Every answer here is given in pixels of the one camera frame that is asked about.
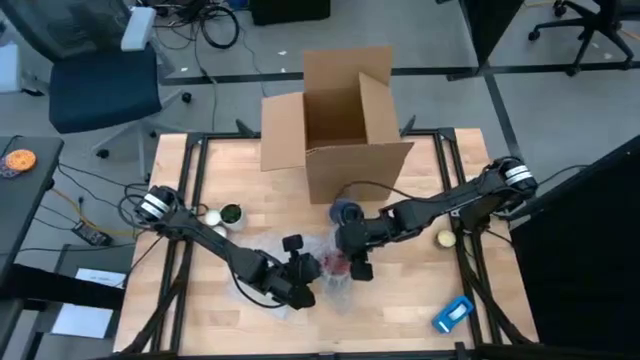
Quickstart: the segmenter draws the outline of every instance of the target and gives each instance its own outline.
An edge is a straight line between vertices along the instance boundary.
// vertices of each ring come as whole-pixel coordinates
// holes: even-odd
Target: floor
[[[390,7],[384,0],[334,0],[332,16],[318,22],[303,22],[267,27],[255,27],[248,13],[239,18],[246,31],[247,46],[255,52],[255,59],[239,42],[227,51],[215,50],[200,40],[197,51],[203,67],[211,75],[253,74],[254,62],[260,72],[279,73],[301,71],[302,51],[305,49],[339,48],[367,45],[393,46],[394,67],[474,66],[475,54],[457,2],[437,6],[434,1],[402,0]],[[566,17],[573,17],[571,11]],[[554,17],[549,5],[523,7],[501,39],[492,57],[492,65],[537,65],[569,63],[580,43],[578,29],[543,30],[536,43],[527,40],[531,28]],[[211,24],[211,31],[222,40],[229,34],[226,20]],[[640,33],[638,24],[624,28]],[[159,30],[159,36],[169,46],[180,46],[184,40]],[[625,37],[640,54],[640,41]],[[24,41],[17,38],[19,45]],[[25,67],[38,69],[47,78],[50,64],[28,46],[22,46]],[[166,50],[177,67],[172,77],[199,76],[194,60],[193,45],[180,51]],[[597,35],[589,47],[587,62],[621,61],[621,52],[607,39]],[[503,74],[495,76],[499,92],[507,110],[517,144],[524,160],[538,179],[574,164],[588,164],[605,155],[640,133],[640,71],[583,72],[575,78],[563,73]],[[301,90],[301,81],[265,83],[267,95]],[[235,131],[234,121],[243,120],[259,129],[259,83],[220,84],[214,91],[211,84],[183,86],[193,94],[189,105],[174,103],[159,120],[194,131]],[[174,87],[164,87],[163,94]],[[444,76],[394,77],[392,90],[400,125],[416,115],[418,127],[474,127],[483,130],[489,153],[499,157],[509,153],[509,147],[496,115],[492,97],[483,78],[447,82]],[[214,99],[218,102],[215,124]],[[0,135],[60,136],[47,120],[48,99],[26,95],[0,96],[2,127]],[[112,151],[108,160],[90,153],[90,147],[116,129],[82,134],[63,135],[65,147],[61,162],[93,171],[123,182],[138,182],[135,139],[124,140]],[[147,152],[151,158],[154,142],[149,141]],[[111,202],[122,196],[122,188],[90,176],[68,171],[81,184],[101,198]],[[554,186],[569,173],[550,181],[542,191]],[[99,219],[104,227],[125,229],[115,210],[93,201],[83,190],[66,178],[55,175],[56,187],[77,198],[85,196],[84,211],[88,218]],[[47,194],[43,201],[73,216],[69,206]],[[46,210],[37,216],[59,226],[71,225]],[[116,243],[130,242],[118,238]],[[67,231],[52,230],[34,222],[24,247],[60,248],[65,243],[82,244],[82,240]],[[19,255],[19,262],[51,270],[58,254],[28,252]],[[24,312],[4,359],[20,359],[24,352],[35,315]],[[106,355],[110,340],[61,339],[49,335],[43,341],[37,359],[86,359]]]

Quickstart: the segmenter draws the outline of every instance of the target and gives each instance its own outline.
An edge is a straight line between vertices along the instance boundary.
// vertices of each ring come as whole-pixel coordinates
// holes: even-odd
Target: orange disc
[[[36,164],[36,154],[31,150],[15,150],[7,155],[5,163],[11,170],[29,171]]]

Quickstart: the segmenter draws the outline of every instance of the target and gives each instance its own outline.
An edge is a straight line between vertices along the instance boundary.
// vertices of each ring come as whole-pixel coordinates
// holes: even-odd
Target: open cardboard box
[[[413,143],[400,140],[391,61],[390,47],[305,52],[305,91],[262,100],[262,171],[304,166],[313,204],[356,180],[393,186]],[[359,185],[344,195],[389,193]]]

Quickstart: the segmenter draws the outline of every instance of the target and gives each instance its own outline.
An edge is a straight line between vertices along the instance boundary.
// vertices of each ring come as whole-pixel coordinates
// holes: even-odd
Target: office chair
[[[633,51],[631,51],[631,48],[629,48],[620,35],[618,35],[618,30],[622,27],[620,23],[621,21],[640,20],[640,2],[637,0],[594,1],[600,6],[600,11],[597,14],[574,3],[573,1],[556,0],[553,4],[553,8],[557,17],[562,17],[567,12],[567,7],[570,7],[575,10],[581,18],[538,24],[533,31],[529,33],[529,40],[535,41],[540,37],[540,29],[566,26],[581,26],[584,28],[584,31],[578,37],[578,40],[582,40],[582,46],[580,47],[578,56],[566,71],[569,76],[575,76],[580,72],[580,61],[582,60],[595,31],[599,31],[604,36],[608,37],[625,53],[625,55],[627,55],[627,59],[620,65],[622,70],[628,70],[632,66],[634,56]]]
[[[145,138],[155,137],[156,129],[186,131],[154,117],[177,98],[191,101],[183,90],[159,98],[158,73],[166,76],[173,67],[154,50],[155,11],[130,10],[121,0],[0,0],[0,9],[29,45],[53,62],[48,88],[42,90],[49,95],[49,120],[56,130],[67,134],[131,123],[92,152],[107,158],[109,145],[136,132],[140,174],[148,179]]]

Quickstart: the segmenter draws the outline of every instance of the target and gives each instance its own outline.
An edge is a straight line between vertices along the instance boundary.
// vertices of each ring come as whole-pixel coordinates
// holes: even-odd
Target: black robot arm
[[[379,210],[365,219],[354,204],[337,216],[336,244],[351,262],[355,280],[373,279],[367,253],[390,242],[420,235],[440,215],[452,213],[468,231],[489,223],[491,213],[510,210],[535,194],[537,183],[518,159],[503,158],[487,166],[472,181],[430,198],[409,198]]]
[[[169,187],[152,187],[134,210],[159,235],[194,241],[211,251],[229,264],[238,280],[260,294],[270,294],[296,310],[315,305],[307,285],[320,276],[320,264],[310,254],[297,252],[303,245],[300,235],[283,239],[291,258],[282,263],[264,251],[239,247],[200,222]]]

